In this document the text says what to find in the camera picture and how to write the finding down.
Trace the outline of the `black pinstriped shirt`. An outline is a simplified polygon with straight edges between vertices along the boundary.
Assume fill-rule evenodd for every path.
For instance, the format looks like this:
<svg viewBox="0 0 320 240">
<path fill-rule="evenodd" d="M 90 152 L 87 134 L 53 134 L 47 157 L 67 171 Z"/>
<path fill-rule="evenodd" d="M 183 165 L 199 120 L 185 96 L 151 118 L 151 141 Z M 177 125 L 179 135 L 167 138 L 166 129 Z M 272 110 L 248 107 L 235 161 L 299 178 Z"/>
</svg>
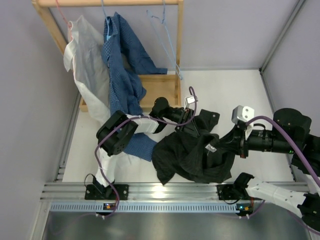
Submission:
<svg viewBox="0 0 320 240">
<path fill-rule="evenodd" d="M 219 119 L 219 113 L 202 109 L 194 117 L 199 136 L 175 131 L 155 145 L 151 161 L 162 185 L 175 174 L 203 184 L 220 184 L 232 177 L 235 154 L 221 148 L 214 152 L 206 148 L 219 142 L 219 135 L 211 133 Z"/>
</svg>

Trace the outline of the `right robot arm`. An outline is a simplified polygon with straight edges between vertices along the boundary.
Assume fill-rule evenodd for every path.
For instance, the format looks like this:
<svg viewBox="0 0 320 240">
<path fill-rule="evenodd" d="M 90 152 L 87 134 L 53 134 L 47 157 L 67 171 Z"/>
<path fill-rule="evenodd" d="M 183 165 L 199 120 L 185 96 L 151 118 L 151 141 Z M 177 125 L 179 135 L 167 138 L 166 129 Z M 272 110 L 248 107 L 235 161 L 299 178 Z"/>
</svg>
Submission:
<svg viewBox="0 0 320 240">
<path fill-rule="evenodd" d="M 232 130 L 218 147 L 246 158 L 249 151 L 292 154 L 296 166 L 318 188 L 320 186 L 320 138 L 310 134 L 312 120 L 293 108 L 277 110 L 273 118 L 255 116 L 249 106 L 237 106 Z M 242 172 L 232 184 L 217 187 L 220 200 L 260 199 L 279 206 L 302 221 L 309 231 L 320 231 L 320 191 L 303 193 L 267 183 Z"/>
</svg>

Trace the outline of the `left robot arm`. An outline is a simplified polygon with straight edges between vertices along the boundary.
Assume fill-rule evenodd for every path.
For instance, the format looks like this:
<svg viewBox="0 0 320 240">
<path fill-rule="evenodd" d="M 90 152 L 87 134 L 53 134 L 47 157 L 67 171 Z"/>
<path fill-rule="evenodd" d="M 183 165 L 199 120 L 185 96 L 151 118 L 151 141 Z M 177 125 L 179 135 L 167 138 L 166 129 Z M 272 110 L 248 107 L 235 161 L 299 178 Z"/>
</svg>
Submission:
<svg viewBox="0 0 320 240">
<path fill-rule="evenodd" d="M 194 95 L 184 99 L 184 107 L 172 107 L 165 97 L 155 100 L 149 115 L 129 115 L 117 110 L 98 130 L 97 149 L 104 150 L 108 157 L 118 155 L 125 150 L 135 134 L 158 134 L 167 125 L 175 126 L 176 132 L 182 132 L 192 137 L 200 133 L 194 120 L 198 98 Z"/>
</svg>

